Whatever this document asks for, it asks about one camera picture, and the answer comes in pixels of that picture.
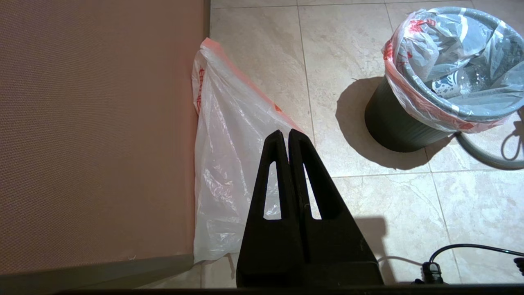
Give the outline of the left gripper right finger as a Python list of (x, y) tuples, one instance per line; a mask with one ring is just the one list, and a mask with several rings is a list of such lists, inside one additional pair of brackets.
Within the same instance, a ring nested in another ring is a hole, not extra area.
[(371, 248), (313, 143), (292, 129), (289, 164), (308, 286), (382, 286)]

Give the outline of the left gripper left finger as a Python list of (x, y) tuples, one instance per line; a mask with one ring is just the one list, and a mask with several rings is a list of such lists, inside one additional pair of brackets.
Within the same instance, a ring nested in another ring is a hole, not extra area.
[[(281, 212), (278, 220), (264, 218), (272, 163), (277, 172)], [(237, 285), (295, 286), (304, 262), (291, 169), (283, 134), (277, 130), (264, 141), (237, 262)]]

